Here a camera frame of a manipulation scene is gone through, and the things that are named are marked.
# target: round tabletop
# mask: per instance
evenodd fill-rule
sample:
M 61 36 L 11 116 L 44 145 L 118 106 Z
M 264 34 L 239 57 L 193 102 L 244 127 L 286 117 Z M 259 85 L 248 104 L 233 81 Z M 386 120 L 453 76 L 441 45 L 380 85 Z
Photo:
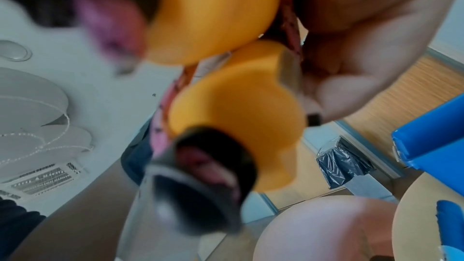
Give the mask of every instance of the round tabletop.
M 395 261 L 437 261 L 440 235 L 436 202 L 449 200 L 464 209 L 464 197 L 424 173 L 402 197 L 393 220 L 392 242 Z

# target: palm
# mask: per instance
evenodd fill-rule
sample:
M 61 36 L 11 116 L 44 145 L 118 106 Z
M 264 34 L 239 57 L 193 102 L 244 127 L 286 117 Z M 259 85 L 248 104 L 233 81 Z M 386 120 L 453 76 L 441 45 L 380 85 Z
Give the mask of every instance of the palm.
M 347 116 L 424 52 L 453 0 L 295 0 L 309 30 L 304 106 L 324 121 Z

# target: forearm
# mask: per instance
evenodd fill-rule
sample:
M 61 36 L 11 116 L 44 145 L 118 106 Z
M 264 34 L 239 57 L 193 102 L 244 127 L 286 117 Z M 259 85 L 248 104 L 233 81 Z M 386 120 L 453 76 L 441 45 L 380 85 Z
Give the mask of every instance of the forearm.
M 116 161 L 34 230 L 11 261 L 113 261 L 137 186 Z

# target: trash bag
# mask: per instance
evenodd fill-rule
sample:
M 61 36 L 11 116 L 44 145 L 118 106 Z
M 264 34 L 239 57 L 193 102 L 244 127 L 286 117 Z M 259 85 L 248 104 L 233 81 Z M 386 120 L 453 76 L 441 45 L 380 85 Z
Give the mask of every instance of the trash bag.
M 338 188 L 356 175 L 375 170 L 372 162 L 343 137 L 333 139 L 318 152 L 316 160 L 329 189 Z

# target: yellow cylinder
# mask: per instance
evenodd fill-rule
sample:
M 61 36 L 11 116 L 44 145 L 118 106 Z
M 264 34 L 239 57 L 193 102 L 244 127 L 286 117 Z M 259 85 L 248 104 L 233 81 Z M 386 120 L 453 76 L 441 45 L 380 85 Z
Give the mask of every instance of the yellow cylinder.
M 235 51 L 224 66 L 189 86 L 174 100 L 169 127 L 219 130 L 247 149 L 257 165 L 257 191 L 280 188 L 295 177 L 295 147 L 305 115 L 281 84 L 284 67 L 298 66 L 284 45 L 255 41 Z
M 147 32 L 147 58 L 189 65 L 264 33 L 280 0 L 160 0 Z

